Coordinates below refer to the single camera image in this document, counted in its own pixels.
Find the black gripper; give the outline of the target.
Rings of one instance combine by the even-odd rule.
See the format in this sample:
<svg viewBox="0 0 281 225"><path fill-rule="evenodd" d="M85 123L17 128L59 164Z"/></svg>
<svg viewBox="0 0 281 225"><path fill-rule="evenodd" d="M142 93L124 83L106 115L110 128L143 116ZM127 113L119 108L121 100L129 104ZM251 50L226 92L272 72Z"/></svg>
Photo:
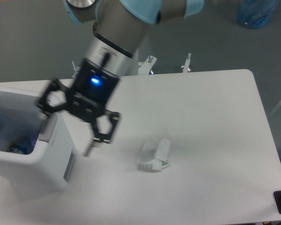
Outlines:
<svg viewBox="0 0 281 225"><path fill-rule="evenodd" d="M119 112L105 109L119 82L119 77L104 70L109 62L110 59L103 59L96 66L84 60L70 88L54 78L35 102L42 120L48 120L54 113L68 111L71 115L90 123L94 137L84 151L84 157L88 157L92 149L98 148L101 143L110 144L120 121ZM66 93L66 101L62 102L56 95L57 92ZM111 124L107 133L101 133L98 127L97 118L102 115L106 116Z"/></svg>

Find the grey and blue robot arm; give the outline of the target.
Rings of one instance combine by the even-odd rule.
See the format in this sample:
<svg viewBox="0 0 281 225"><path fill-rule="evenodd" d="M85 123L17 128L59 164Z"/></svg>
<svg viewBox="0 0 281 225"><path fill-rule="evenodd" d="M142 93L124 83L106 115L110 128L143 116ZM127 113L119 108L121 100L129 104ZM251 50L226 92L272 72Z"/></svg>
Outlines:
<svg viewBox="0 0 281 225"><path fill-rule="evenodd" d="M75 22L94 21L94 37L72 85L53 79L36 106L47 117L67 111L88 123L94 135L84 152L88 156L100 143L111 142L120 114L106 104L150 26L196 14L204 1L66 0L64 5Z"/></svg>

